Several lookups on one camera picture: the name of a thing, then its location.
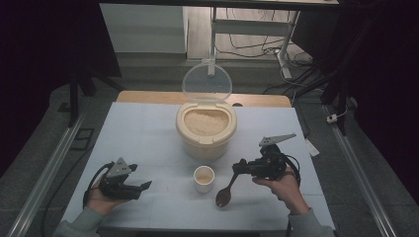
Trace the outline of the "pale blue table mat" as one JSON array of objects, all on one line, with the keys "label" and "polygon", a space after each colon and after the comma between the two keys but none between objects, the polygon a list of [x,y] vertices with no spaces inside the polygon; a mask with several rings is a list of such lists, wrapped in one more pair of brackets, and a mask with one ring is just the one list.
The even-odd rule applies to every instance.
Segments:
[{"label": "pale blue table mat", "polygon": [[106,218],[106,228],[182,231],[278,231],[288,224],[288,210],[271,191],[239,176],[225,207],[215,205],[217,193],[232,178],[232,165],[241,158],[260,155],[263,137],[295,133],[280,143],[285,154],[300,165],[300,189],[323,225],[333,221],[308,154],[296,113],[290,108],[240,107],[238,125],[227,152],[211,162],[215,178],[212,190],[199,193],[193,174],[201,161],[190,157],[175,126],[176,105],[114,103],[75,192],[63,214],[74,220],[82,210],[83,194],[100,167],[119,158],[137,164],[127,183],[139,186],[152,181],[139,199],[117,206]]}]

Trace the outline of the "clear round container lid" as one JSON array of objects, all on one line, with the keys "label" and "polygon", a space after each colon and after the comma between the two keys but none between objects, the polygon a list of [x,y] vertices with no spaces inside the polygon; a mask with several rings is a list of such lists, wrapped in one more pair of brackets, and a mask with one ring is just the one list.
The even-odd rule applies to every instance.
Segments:
[{"label": "clear round container lid", "polygon": [[232,93],[232,81],[219,65],[202,63],[186,73],[182,90],[189,100],[225,101]]}]

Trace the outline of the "white cabinet panel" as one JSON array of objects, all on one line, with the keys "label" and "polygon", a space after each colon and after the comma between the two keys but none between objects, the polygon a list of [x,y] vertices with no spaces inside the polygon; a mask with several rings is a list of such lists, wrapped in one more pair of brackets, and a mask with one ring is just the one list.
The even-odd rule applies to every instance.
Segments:
[{"label": "white cabinet panel", "polygon": [[187,7],[101,3],[100,8],[116,52],[187,52]]}]

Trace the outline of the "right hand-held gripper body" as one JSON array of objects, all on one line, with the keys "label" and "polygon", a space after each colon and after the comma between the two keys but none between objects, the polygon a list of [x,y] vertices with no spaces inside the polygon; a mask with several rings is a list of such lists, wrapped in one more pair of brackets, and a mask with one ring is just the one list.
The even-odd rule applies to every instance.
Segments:
[{"label": "right hand-held gripper body", "polygon": [[261,179],[276,180],[281,177],[287,167],[297,173],[297,166],[284,154],[278,143],[296,137],[295,133],[263,137],[259,142],[261,158],[249,161],[244,173]]}]

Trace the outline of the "cream plastic rice container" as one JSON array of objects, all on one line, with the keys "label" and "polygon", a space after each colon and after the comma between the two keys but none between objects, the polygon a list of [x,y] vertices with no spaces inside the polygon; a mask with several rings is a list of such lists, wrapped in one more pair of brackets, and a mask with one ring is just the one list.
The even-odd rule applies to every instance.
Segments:
[{"label": "cream plastic rice container", "polygon": [[[194,110],[216,110],[225,112],[229,124],[217,135],[201,136],[190,132],[184,122],[185,114]],[[185,151],[195,159],[212,161],[221,157],[227,150],[228,142],[235,133],[237,116],[234,108],[227,103],[186,103],[177,112],[176,129],[184,142]]]}]

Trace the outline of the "white cup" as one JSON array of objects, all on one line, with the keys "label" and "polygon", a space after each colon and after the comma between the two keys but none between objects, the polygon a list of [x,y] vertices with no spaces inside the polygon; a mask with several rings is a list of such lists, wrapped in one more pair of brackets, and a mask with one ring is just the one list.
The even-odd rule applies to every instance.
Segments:
[{"label": "white cup", "polygon": [[[197,182],[197,176],[212,176],[212,181],[210,184],[202,185]],[[194,172],[195,188],[199,193],[202,193],[202,194],[208,193],[213,187],[213,180],[214,180],[214,171],[209,166],[200,166]]]}]

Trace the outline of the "aluminium rail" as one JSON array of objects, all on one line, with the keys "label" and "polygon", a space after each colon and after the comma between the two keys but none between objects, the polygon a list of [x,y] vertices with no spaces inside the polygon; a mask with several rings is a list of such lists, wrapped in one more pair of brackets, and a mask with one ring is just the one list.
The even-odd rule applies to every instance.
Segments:
[{"label": "aluminium rail", "polygon": [[81,113],[64,131],[6,237],[25,237],[85,117]]},{"label": "aluminium rail", "polygon": [[397,237],[395,228],[393,227],[388,214],[379,200],[347,136],[342,134],[337,126],[337,123],[332,124],[332,130],[360,188],[364,200],[370,209],[370,213],[375,220],[381,236]]}]

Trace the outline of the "black metal stand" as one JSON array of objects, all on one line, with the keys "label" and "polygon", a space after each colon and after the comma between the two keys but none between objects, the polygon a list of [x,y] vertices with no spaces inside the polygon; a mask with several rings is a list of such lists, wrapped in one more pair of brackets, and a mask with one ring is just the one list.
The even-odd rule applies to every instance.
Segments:
[{"label": "black metal stand", "polygon": [[104,82],[111,88],[114,88],[118,92],[125,89],[121,84],[117,83],[110,77],[105,76],[97,70],[92,68],[75,69],[70,76],[69,88],[70,88],[70,119],[68,126],[72,127],[79,117],[79,95],[78,89],[81,89],[83,94],[87,97],[93,97],[97,93],[97,88],[93,82],[93,79],[97,78]]},{"label": "black metal stand", "polygon": [[345,114],[347,112],[348,79],[341,69],[336,69],[322,79],[309,83],[307,87],[298,90],[295,96],[301,97],[323,85],[326,88],[320,96],[320,102],[322,105],[331,105],[335,99],[338,99],[337,127],[343,135],[346,135]]}]

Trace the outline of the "black floor frame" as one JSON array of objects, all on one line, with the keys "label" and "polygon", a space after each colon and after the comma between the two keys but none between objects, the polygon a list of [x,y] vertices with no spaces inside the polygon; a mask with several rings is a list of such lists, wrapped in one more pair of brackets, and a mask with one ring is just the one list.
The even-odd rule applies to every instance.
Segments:
[{"label": "black floor frame", "polygon": [[87,150],[92,141],[94,131],[94,128],[80,128],[73,139],[70,149],[75,151]]}]

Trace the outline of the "uncooked rice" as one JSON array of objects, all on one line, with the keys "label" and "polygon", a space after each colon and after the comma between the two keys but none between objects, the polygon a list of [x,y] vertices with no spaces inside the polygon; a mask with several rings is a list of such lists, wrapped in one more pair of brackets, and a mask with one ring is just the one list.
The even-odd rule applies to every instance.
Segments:
[{"label": "uncooked rice", "polygon": [[185,114],[184,122],[190,132],[201,136],[212,136],[226,129],[229,117],[222,111],[194,110]]}]

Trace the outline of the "white desk frame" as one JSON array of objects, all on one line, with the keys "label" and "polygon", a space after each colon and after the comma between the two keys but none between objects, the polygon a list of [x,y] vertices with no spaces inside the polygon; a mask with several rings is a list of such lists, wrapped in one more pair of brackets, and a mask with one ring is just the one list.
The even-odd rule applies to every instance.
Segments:
[{"label": "white desk frame", "polygon": [[282,45],[279,49],[274,50],[274,55],[280,64],[283,78],[289,80],[292,78],[292,75],[286,63],[286,53],[288,52],[288,46],[298,16],[299,11],[290,11],[290,17],[285,22],[276,22],[275,20],[270,22],[261,20],[232,20],[227,17],[222,19],[217,16],[217,8],[212,7],[210,14],[209,59],[215,61],[215,38],[217,34],[280,37],[282,39]]}]

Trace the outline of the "brown wooden spoon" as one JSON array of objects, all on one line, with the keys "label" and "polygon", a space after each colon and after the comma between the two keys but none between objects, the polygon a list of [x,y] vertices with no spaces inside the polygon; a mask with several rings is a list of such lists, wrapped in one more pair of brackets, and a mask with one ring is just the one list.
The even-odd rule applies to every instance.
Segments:
[{"label": "brown wooden spoon", "polygon": [[229,182],[229,184],[222,190],[220,190],[215,197],[215,205],[217,207],[225,207],[229,204],[231,200],[231,188],[236,181],[238,175],[234,174]]}]

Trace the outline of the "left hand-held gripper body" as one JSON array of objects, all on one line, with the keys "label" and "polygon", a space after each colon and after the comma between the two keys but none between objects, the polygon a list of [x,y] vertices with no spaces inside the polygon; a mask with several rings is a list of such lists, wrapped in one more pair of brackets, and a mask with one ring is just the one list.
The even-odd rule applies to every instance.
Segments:
[{"label": "left hand-held gripper body", "polygon": [[132,173],[123,158],[109,165],[108,171],[101,178],[99,189],[101,193],[112,199],[139,199],[141,190],[138,186],[125,184],[128,175]]}]

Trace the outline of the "person's left hand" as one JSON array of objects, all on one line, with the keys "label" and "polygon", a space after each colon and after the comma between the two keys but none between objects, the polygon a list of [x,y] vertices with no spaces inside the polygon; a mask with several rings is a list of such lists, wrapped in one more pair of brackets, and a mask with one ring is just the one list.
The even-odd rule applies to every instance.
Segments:
[{"label": "person's left hand", "polygon": [[116,206],[125,202],[125,199],[112,199],[105,197],[101,193],[100,189],[97,186],[95,186],[89,190],[86,206],[103,216],[107,216],[113,211],[113,209]]}]

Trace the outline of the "white paper tag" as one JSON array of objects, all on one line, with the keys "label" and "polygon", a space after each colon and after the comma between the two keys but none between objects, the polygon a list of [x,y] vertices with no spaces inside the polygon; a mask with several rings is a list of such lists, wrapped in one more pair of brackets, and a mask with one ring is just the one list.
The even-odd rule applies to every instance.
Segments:
[{"label": "white paper tag", "polygon": [[311,157],[315,157],[319,154],[318,149],[308,139],[305,141],[305,143],[308,149],[308,153]]}]

